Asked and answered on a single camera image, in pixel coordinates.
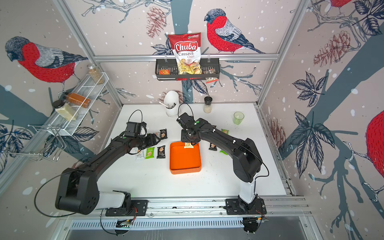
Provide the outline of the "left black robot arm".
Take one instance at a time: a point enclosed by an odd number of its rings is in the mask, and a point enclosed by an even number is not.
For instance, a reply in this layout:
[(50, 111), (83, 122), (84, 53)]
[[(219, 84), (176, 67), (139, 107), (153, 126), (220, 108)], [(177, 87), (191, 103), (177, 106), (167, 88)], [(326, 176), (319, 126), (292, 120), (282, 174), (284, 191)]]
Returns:
[(126, 137), (119, 135), (89, 163), (76, 169), (67, 168), (60, 176), (55, 207), (58, 210), (88, 215), (100, 201), (98, 180), (119, 158), (133, 148), (144, 150), (161, 141), (156, 134)]

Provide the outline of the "black cookie packet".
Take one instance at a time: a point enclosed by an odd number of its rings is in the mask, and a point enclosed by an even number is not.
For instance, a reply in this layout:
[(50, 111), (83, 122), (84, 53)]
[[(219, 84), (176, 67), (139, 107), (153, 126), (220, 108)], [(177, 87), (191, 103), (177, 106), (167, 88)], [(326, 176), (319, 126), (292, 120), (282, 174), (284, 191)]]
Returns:
[(165, 147), (166, 147), (165, 145), (158, 147), (157, 159), (165, 159), (166, 158)]
[(163, 140), (167, 138), (168, 138), (167, 129), (160, 130), (160, 139)]
[(209, 150), (210, 151), (217, 151), (217, 146), (215, 146), (214, 144), (210, 144)]

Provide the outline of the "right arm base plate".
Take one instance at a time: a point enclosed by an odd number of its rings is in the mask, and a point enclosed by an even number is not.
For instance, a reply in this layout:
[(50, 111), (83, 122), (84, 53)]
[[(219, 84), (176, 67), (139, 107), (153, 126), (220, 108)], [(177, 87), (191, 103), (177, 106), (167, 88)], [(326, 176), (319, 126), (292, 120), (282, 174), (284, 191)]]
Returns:
[(255, 198), (250, 204), (247, 204), (240, 198), (226, 199), (223, 207), (228, 215), (266, 215), (266, 205), (263, 199)]

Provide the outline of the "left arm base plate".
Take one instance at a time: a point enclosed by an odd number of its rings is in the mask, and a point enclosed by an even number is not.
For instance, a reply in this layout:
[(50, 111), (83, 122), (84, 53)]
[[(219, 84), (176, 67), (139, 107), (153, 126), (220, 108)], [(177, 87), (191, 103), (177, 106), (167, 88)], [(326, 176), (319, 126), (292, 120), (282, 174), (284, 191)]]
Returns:
[(123, 203), (120, 208), (110, 208), (106, 211), (106, 217), (142, 217), (146, 215), (148, 200), (131, 200), (130, 204)]

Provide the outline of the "orange storage box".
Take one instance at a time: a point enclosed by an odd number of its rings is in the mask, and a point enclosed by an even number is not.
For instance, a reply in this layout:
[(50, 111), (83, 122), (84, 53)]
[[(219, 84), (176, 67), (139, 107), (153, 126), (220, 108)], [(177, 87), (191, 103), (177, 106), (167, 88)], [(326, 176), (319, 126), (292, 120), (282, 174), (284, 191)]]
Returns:
[(173, 175), (197, 173), (202, 169), (200, 145), (185, 149), (185, 143), (174, 142), (170, 145), (170, 171)]

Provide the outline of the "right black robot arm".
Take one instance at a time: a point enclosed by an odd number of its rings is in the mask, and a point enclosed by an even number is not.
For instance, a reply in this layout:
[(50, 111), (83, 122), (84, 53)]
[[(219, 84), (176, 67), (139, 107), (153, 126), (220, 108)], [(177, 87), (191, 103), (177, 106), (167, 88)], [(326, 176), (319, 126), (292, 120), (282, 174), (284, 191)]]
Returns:
[(238, 195), (239, 204), (249, 208), (257, 198), (256, 178), (263, 164), (254, 141), (232, 137), (208, 121), (202, 118), (195, 120), (188, 114), (182, 114), (177, 118), (177, 122), (183, 129), (182, 142), (196, 145), (200, 141), (207, 141), (232, 158), (233, 172), (242, 181)]

